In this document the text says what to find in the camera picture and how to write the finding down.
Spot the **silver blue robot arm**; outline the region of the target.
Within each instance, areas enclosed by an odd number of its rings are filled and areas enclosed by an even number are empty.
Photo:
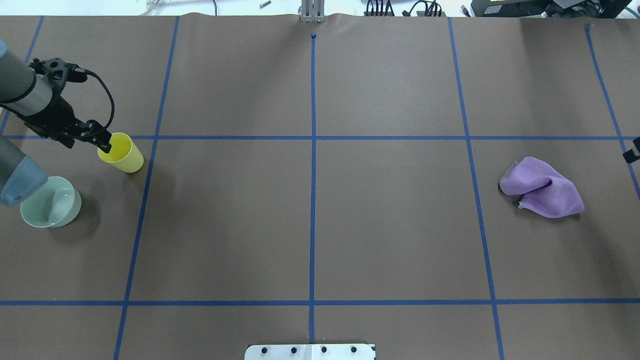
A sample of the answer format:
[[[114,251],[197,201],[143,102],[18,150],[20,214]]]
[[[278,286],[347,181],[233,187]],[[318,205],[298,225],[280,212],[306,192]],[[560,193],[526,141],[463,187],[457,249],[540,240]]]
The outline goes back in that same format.
[[[82,84],[99,76],[60,58],[33,59],[26,64],[0,44],[0,102],[3,110],[17,116],[23,124],[44,139],[73,148],[87,142],[109,153],[112,134],[96,120],[82,121],[63,98],[66,84]],[[32,196],[48,180],[48,174],[29,155],[1,137],[1,204],[13,208]]]

